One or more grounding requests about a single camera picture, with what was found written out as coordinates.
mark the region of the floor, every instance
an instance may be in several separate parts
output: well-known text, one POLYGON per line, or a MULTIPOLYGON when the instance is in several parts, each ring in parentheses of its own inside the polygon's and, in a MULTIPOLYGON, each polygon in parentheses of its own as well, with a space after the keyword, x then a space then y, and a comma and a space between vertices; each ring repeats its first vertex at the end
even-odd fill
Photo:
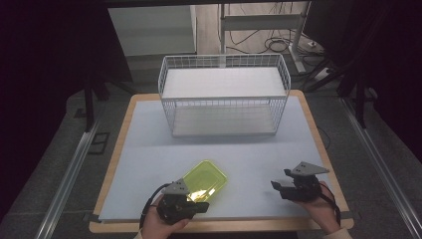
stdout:
MULTIPOLYGON (((253 10, 272 12, 274 4, 242 4, 231 6, 231 12, 252 14, 253 10)), ((283 9, 290 12, 290 4, 283 9)), ((298 12, 300 6, 294 5, 292 12, 298 12)), ((219 40, 217 19, 218 8, 215 5, 197 7, 198 18, 198 54, 218 54, 219 40)), ((252 33, 233 33, 234 42, 240 42, 252 33)), ((264 42, 273 34, 262 31, 254 34, 243 43, 228 46, 245 52, 257 53, 263 49, 264 42)), ((286 36, 289 31, 274 34, 286 36)), ((308 52, 320 53, 322 48, 307 48, 308 39, 302 38, 301 46, 308 52)), ((238 53, 228 49, 229 53, 238 53)), ((288 52, 283 52, 292 76, 292 89, 301 89, 305 83, 311 84, 299 76, 288 52)), ((130 57, 127 59, 133 82, 128 86, 141 93, 156 93, 156 79, 160 67, 160 57, 130 57)), ((321 60, 313 54, 307 58, 306 68, 312 68, 321 60)), ((313 93, 306 93, 313 117, 325 144, 331 164, 336 172, 348 206, 354 215, 355 225, 350 229, 354 238, 415 238, 409 232, 399 210, 387 189, 385 181, 373 164, 370 153, 362 143, 358 130, 335 89, 338 81, 331 82, 313 93)), ((97 133, 108 135, 107 145, 102 151, 98 144, 93 144, 85 157, 75 185, 69 195, 60 220, 57 222, 51 238, 132 238, 132 233, 94 234, 88 229, 89 218, 97 202, 104 175, 116 142, 119 126, 123 121, 130 94, 112 84, 106 85, 110 99, 105 104, 103 117, 97 133)), ((46 212, 55 196, 60 182, 70 161, 73 159, 81 137, 84 134, 85 118, 78 115, 84 108, 84 95, 77 93, 68 100, 67 114, 49 148, 46 150, 36 171, 22 190, 18 199, 0 226, 0 238, 34 238, 46 216, 46 212)), ((96 109, 103 103, 96 103, 96 109)), ((383 122, 371 103, 365 105, 366 132, 376 145, 379 154, 389 168, 405 198, 409 200, 417 214, 422 212, 422 189, 419 182, 422 175, 421 163, 408 150, 395 133, 383 122)), ((250 234, 215 234, 200 235, 212 238, 283 238, 282 233, 250 234)), ((311 239, 320 238, 320 231, 300 231, 294 237, 311 239)), ((175 238, 195 237, 194 235, 176 235, 175 238)))

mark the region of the white wire basket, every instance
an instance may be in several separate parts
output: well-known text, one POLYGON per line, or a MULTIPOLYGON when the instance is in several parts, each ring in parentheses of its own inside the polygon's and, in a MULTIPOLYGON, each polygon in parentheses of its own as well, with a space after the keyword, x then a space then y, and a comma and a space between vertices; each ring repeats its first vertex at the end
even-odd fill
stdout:
POLYGON ((283 56, 168 56, 158 92, 173 136, 276 134, 291 78, 283 56))

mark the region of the human hand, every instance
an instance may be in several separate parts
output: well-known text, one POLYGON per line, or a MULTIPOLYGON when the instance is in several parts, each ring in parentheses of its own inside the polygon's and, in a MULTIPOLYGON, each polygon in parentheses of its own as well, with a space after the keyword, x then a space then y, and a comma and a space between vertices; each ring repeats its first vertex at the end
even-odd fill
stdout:
MULTIPOLYGON (((327 196, 329 199, 334 200, 326 183, 321 181, 320 184, 322 194, 327 196)), ((336 221, 334 209, 322 198, 319 197, 311 202, 295 201, 295 203, 303 207, 310 214, 311 218, 319 225, 325 234, 331 234, 341 229, 340 225, 338 225, 336 221)))
POLYGON ((189 219, 183 219, 173 225, 168 225, 162 221, 156 209, 162 196, 160 195, 149 207, 141 229, 143 239, 166 239, 171 233, 183 229, 189 223, 189 219))

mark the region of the yellow translucent object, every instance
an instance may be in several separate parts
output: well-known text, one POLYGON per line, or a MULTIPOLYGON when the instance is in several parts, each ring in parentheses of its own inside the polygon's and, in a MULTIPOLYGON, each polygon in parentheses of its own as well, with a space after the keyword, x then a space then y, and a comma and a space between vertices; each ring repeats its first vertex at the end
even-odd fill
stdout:
POLYGON ((189 188, 188 199, 209 201, 226 183, 227 177, 210 160, 203 160, 183 177, 189 188))

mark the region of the gray floor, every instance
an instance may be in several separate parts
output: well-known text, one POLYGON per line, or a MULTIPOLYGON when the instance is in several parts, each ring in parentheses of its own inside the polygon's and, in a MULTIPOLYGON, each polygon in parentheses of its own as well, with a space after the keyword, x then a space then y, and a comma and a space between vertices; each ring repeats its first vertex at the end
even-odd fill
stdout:
MULTIPOLYGON (((198 41, 198 53, 218 53, 218 46, 215 47, 215 44, 218 44, 218 37, 215 36, 215 32, 206 34, 214 35, 217 40, 212 44, 206 43, 205 40, 198 41)), ((248 45, 245 50, 258 50, 262 46, 262 39, 251 38, 245 44, 248 45)), ((297 72, 292 59, 289 55, 284 56, 290 73, 295 75, 297 72)), ((310 61, 314 65, 319 60, 319 58, 313 58, 313 61, 310 61)), ((133 83, 128 83, 128 85, 141 93, 156 93, 160 57, 131 57, 128 58, 128 62, 133 76, 133 83)), ((302 77, 293 77, 293 89, 300 89, 303 83, 302 77)), ((338 82, 332 82, 314 93, 306 94, 306 97, 346 201, 355 215, 355 225, 350 230, 350 234, 354 238, 412 238, 367 151, 359 140, 356 130, 350 123, 343 104, 336 96, 337 84, 338 82)), ((107 84, 107 88, 111 92, 111 97, 106 103, 104 117, 98 129, 98 132, 109 133, 105 151, 98 153, 100 151, 98 145, 92 145, 90 148, 91 153, 85 158, 52 238, 132 238, 133 236, 131 233, 91 233, 89 222, 84 219, 94 210, 119 133, 119 126, 130 99, 127 92, 114 85, 107 84)), ((85 119, 76 118, 75 115, 78 109, 83 108, 82 93, 69 98, 67 114, 61 127, 31 179, 10 212, 5 216, 0 226, 0 238, 34 238, 81 140, 85 119)), ((422 177, 421 163, 383 122, 371 103, 365 106, 365 122, 367 131, 398 184, 418 214, 421 214, 422 188, 419 186, 422 177)), ((299 238, 320 238, 321 235, 320 231, 298 232, 299 238)), ((243 235, 247 238, 282 238, 282 236, 284 235, 280 233, 243 235)), ((220 238, 223 235, 217 234, 209 237, 220 238)))

